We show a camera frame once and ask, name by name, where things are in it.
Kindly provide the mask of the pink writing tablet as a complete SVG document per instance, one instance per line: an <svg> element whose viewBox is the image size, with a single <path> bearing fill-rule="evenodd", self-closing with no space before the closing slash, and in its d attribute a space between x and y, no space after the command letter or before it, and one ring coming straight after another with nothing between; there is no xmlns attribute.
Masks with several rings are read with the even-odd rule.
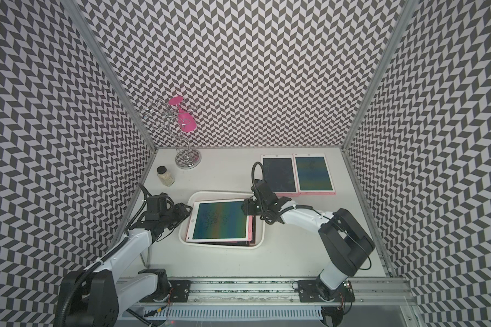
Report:
<svg viewBox="0 0 491 327"><path fill-rule="evenodd" d="M279 195L296 195L297 179L294 159L289 154L261 155L263 180Z"/></svg>
<svg viewBox="0 0 491 327"><path fill-rule="evenodd" d="M185 242L251 241L254 217L244 213L242 209L244 201L244 199L196 201L188 221Z"/></svg>
<svg viewBox="0 0 491 327"><path fill-rule="evenodd" d="M324 153L294 153L293 159L299 195L336 195Z"/></svg>

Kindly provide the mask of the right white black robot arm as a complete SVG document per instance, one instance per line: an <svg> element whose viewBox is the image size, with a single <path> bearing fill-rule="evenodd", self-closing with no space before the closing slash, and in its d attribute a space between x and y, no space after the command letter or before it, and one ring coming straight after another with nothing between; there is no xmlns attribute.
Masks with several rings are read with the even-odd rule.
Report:
<svg viewBox="0 0 491 327"><path fill-rule="evenodd" d="M247 215L275 223L297 226L319 235L327 255L328 265L315 280L322 301L331 302L342 296L345 281L361 271L375 250L375 243L350 211L318 211L309 205L297 204L288 197L279 198L266 181L253 178L253 196L244 200L241 209Z"/></svg>

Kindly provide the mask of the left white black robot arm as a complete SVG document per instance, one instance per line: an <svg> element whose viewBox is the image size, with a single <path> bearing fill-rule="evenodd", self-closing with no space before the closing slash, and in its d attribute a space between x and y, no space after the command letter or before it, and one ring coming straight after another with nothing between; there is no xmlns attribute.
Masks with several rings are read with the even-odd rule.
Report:
<svg viewBox="0 0 491 327"><path fill-rule="evenodd" d="M166 271L146 268L128 281L123 273L144 251L174 232L192 213L192 207L176 203L167 193L151 194L144 185L143 204L123 227L120 240L88 267L68 273L62 280L54 326L114 326L129 313L152 326L132 306L150 297L169 301L173 291Z"/></svg>

